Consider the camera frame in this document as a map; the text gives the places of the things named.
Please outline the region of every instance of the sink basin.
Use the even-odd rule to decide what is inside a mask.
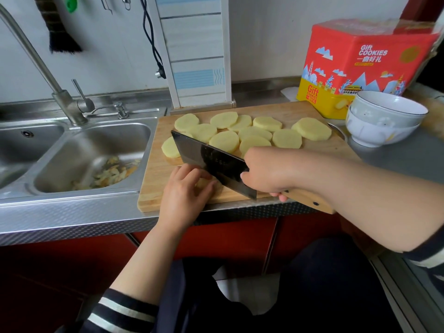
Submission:
[[[63,132],[59,125],[0,129],[0,188],[25,174]]]
[[[37,174],[34,186],[43,193],[73,190],[73,183],[84,187],[94,182],[111,157],[122,164],[143,157],[151,131],[140,123],[116,123],[81,130],[58,150]]]

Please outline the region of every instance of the striped sleeve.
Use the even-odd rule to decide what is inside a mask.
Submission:
[[[426,270],[435,287],[444,295],[444,225],[416,249],[404,257]]]
[[[80,333],[151,332],[158,306],[108,289],[83,324]]]

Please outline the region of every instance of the sink drain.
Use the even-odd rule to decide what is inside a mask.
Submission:
[[[34,133],[32,133],[31,131],[26,131],[25,130],[25,131],[22,131],[21,133],[26,138],[32,138],[34,136]]]

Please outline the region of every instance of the hanging brush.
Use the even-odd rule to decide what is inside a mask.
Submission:
[[[53,0],[34,0],[39,9],[46,27],[49,30],[49,50],[55,52],[81,52],[81,47],[66,32],[56,4]]]

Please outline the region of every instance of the left hand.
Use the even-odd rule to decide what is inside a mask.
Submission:
[[[190,164],[175,167],[163,190],[157,225],[181,236],[194,222],[213,193],[215,181],[196,196],[194,186],[200,178],[212,179],[203,169]]]

